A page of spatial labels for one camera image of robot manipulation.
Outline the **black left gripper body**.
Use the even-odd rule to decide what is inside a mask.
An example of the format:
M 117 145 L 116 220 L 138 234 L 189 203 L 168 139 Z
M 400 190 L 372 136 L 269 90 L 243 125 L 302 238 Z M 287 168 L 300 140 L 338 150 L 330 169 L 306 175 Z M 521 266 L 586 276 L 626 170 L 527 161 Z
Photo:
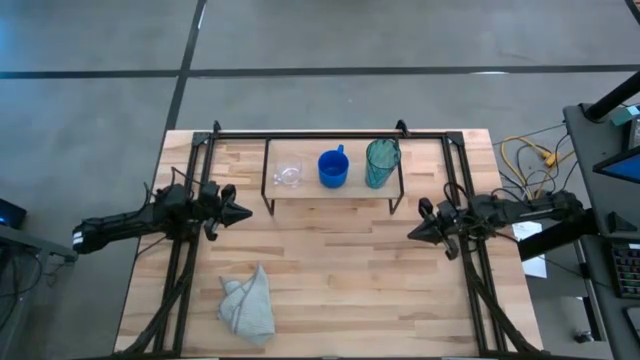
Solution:
M 209 241 L 217 239 L 216 230 L 220 225 L 228 227 L 232 224 L 232 203 L 235 196 L 236 188 L 232 184 L 221 187 L 215 181 L 210 181 L 201 187 L 198 216 Z

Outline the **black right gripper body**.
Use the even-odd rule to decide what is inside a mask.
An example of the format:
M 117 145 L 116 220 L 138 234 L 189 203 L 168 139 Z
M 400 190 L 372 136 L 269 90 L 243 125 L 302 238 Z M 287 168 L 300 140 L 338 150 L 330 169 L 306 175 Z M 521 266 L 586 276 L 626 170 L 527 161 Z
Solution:
M 444 201 L 438 204 L 438 206 L 441 205 L 445 207 L 445 211 L 439 209 L 437 213 L 434 213 L 434 207 L 431 201 L 428 198 L 423 197 L 419 200 L 418 212 L 423 220 L 437 219 L 439 221 L 441 232 L 440 236 L 442 237 L 441 243 L 444 244 L 445 255 L 449 260 L 454 260 L 459 255 L 459 247 L 455 243 L 455 241 L 449 237 L 448 231 L 453 229 L 455 226 L 455 219 L 453 216 L 453 211 L 455 210 L 455 208 L 452 207 L 448 201 Z

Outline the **clear glass mug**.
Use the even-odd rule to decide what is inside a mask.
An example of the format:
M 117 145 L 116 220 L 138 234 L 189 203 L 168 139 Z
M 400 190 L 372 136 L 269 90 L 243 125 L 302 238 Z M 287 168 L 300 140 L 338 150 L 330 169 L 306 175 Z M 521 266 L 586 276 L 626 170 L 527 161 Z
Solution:
M 299 158 L 289 157 L 276 161 L 273 175 L 276 185 L 296 187 L 302 178 L 302 162 Z

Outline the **teal faceted plastic tumbler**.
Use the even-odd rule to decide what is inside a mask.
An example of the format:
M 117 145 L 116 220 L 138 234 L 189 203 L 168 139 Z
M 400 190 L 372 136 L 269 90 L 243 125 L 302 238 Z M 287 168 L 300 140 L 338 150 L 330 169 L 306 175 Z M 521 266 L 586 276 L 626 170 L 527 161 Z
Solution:
M 379 189 L 385 185 L 401 161 L 399 143 L 393 139 L 375 139 L 366 149 L 365 183 Z

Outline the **blue plastic mug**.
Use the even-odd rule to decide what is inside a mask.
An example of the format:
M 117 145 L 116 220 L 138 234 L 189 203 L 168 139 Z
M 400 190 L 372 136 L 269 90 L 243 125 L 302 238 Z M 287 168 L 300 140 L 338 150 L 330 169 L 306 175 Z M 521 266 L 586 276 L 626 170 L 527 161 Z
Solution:
M 320 183 L 327 188 L 339 188 L 346 182 L 350 162 L 344 152 L 344 145 L 322 153 L 317 161 Z

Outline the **wooden shelf with black legs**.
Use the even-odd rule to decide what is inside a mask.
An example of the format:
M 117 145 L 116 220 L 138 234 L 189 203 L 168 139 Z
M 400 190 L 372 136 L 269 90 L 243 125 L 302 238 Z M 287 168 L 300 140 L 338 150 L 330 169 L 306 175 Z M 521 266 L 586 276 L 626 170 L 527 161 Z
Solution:
M 275 213 L 277 200 L 335 200 L 335 199 L 383 199 L 394 213 L 404 197 L 402 164 L 395 168 L 385 185 L 373 189 L 365 183 L 366 149 L 370 139 L 272 139 L 265 142 L 262 165 L 261 197 L 270 214 Z M 317 161 L 326 151 L 344 145 L 350 166 L 346 182 L 339 188 L 327 188 L 319 181 Z M 276 161 L 296 157 L 302 162 L 302 178 L 296 187 L 276 185 L 274 172 Z

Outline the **grey folded cloth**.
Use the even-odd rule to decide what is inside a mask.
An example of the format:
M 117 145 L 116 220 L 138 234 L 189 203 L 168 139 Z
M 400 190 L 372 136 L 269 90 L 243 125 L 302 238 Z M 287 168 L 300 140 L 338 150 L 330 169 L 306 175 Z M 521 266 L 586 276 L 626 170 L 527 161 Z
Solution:
M 269 278 L 261 264 L 245 282 L 220 277 L 224 296 L 217 318 L 243 340 L 263 347 L 276 333 Z

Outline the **white paper sheet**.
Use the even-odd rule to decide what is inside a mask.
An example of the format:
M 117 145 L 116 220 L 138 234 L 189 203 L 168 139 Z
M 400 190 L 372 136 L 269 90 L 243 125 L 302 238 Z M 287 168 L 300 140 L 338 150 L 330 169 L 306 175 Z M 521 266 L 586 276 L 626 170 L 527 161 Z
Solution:
M 514 237 L 518 242 L 540 233 L 542 231 L 542 225 L 537 222 L 520 222 L 512 225 Z M 522 261 L 523 271 L 526 276 L 536 278 L 547 278 L 547 268 L 545 256 L 537 256 L 532 259 Z

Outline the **black mounting bar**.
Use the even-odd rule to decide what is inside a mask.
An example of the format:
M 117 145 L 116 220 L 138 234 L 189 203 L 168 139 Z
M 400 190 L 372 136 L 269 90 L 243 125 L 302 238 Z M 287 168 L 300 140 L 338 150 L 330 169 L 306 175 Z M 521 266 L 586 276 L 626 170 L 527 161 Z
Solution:
M 594 212 L 592 209 L 588 209 L 573 220 L 559 222 L 520 241 L 518 243 L 520 259 L 527 261 L 572 243 L 583 235 L 597 235 L 598 233 Z

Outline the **blue screen monitor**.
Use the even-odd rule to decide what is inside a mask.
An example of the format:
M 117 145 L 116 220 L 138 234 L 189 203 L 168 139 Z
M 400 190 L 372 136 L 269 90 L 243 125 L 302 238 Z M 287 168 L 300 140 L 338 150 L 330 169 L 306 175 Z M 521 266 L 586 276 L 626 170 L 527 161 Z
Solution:
M 593 171 L 640 184 L 640 146 L 623 151 L 593 166 Z

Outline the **grey side table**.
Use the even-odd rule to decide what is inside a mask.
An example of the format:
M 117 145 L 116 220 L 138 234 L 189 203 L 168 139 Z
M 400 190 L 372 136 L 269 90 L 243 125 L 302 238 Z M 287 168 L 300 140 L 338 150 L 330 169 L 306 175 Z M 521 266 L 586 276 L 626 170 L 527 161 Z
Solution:
M 70 247 L 0 225 L 0 360 L 8 360 L 15 352 L 52 256 L 63 263 L 73 263 L 78 257 Z

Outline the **dark device with blue light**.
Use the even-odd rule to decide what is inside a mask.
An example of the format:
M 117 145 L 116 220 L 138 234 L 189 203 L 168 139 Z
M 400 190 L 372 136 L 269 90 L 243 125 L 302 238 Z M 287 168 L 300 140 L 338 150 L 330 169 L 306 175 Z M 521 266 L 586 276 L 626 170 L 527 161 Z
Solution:
M 24 208 L 0 198 L 0 225 L 21 229 L 26 215 Z

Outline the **teal sticky note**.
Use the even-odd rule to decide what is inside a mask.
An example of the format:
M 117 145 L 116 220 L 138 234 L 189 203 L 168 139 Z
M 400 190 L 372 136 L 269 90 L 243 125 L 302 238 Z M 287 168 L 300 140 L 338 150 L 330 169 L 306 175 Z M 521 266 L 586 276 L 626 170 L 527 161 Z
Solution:
M 609 119 L 615 126 L 622 126 L 640 116 L 638 105 L 618 107 L 611 111 Z

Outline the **black slanted pole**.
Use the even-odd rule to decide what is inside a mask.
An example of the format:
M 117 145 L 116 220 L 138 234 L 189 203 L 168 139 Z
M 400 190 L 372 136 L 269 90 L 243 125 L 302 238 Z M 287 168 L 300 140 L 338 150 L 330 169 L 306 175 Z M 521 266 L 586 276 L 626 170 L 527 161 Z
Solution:
M 587 120 L 593 123 L 600 123 L 612 110 L 639 92 L 640 71 L 636 72 L 596 103 L 588 106 L 583 111 L 583 114 Z

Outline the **black aluminium rig frame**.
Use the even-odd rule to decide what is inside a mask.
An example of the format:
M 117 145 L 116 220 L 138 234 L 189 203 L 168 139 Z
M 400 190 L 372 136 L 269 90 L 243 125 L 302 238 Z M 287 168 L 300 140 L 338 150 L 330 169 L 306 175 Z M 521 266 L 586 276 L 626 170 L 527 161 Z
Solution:
M 187 297 L 172 310 L 155 344 L 184 357 L 440 357 L 507 350 L 510 341 L 467 284 L 475 266 L 515 326 L 541 342 L 514 242 L 498 238 L 456 260 L 442 246 L 412 241 L 418 200 L 488 193 L 500 178 L 484 130 L 394 129 L 405 193 L 394 213 L 386 200 L 277 200 L 261 197 L 267 139 L 370 139 L 376 130 L 176 130 L 167 133 L 155 182 L 179 169 L 198 180 L 232 183 L 251 218 L 201 239 L 196 252 L 156 235 L 135 260 L 114 347 L 132 345 L 159 307 L 169 282 L 191 263 Z M 245 282 L 261 264 L 276 333 L 263 346 L 232 334 L 217 318 L 220 277 Z

